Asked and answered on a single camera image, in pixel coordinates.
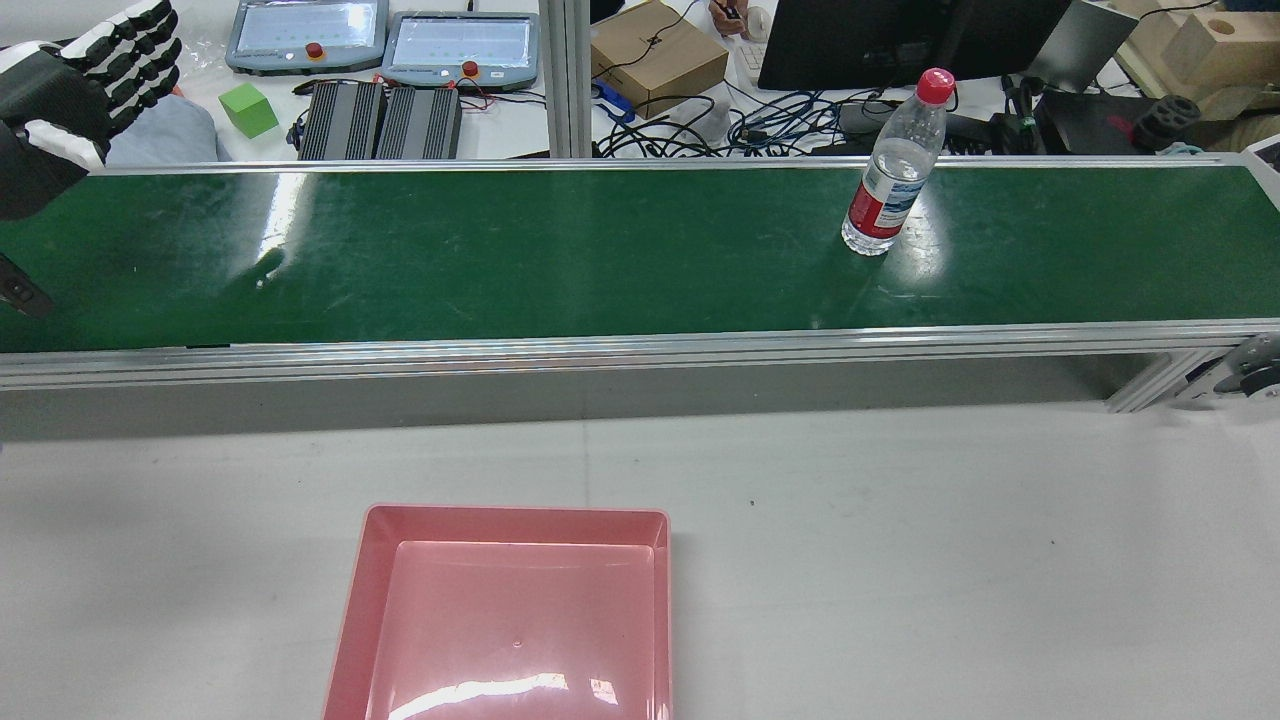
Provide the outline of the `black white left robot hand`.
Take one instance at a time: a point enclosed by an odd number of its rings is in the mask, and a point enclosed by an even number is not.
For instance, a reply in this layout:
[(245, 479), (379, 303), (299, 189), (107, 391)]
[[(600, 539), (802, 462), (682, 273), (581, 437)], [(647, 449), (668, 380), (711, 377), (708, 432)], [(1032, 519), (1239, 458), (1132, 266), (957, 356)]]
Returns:
[(101, 170), (111, 141), (177, 87), (169, 1), (140, 1), (68, 44), (3, 50), (1, 215), (19, 220)]

